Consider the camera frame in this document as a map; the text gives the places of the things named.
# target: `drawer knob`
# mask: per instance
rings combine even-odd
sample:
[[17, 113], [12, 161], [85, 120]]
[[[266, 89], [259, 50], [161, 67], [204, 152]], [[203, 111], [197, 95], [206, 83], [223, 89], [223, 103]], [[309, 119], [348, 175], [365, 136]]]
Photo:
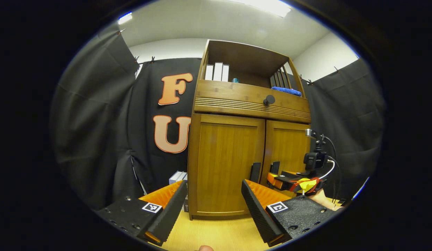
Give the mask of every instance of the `drawer knob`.
[[275, 103], [275, 97], [273, 97], [272, 95], [267, 95], [264, 100], [264, 105], [270, 105], [273, 103]]

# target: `white book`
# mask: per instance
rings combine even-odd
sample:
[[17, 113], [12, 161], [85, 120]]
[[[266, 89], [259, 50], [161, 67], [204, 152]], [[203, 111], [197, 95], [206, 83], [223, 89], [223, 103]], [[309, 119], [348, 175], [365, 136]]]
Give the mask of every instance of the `white book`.
[[177, 171], [175, 174], [173, 174], [173, 176], [171, 176], [169, 184], [173, 184], [176, 182], [177, 178], [179, 178], [179, 176], [182, 174], [182, 172]]
[[211, 81], [213, 80], [213, 65], [208, 64], [207, 68], [205, 69], [205, 80]]
[[181, 181], [181, 180], [183, 180], [184, 177], [185, 177], [185, 175], [187, 175], [187, 173], [186, 173], [186, 172], [182, 172], [182, 173], [180, 174], [179, 178], [177, 178], [176, 182], [177, 182], [177, 181]]
[[222, 66], [222, 81], [229, 81], [229, 66], [228, 64]]
[[214, 81], [222, 80], [222, 62], [215, 62], [215, 71], [213, 74]]

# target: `blue towel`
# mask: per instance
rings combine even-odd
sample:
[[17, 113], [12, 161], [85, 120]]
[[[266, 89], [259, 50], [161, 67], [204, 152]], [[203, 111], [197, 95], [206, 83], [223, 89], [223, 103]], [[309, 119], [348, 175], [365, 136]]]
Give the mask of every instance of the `blue towel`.
[[294, 89], [287, 89], [287, 88], [283, 88], [283, 87], [273, 86], [272, 90], [277, 90], [277, 91], [280, 91], [280, 92], [287, 92], [287, 93], [290, 93], [290, 94], [293, 94], [293, 95], [301, 97], [301, 92], [299, 92], [297, 90], [294, 90]]

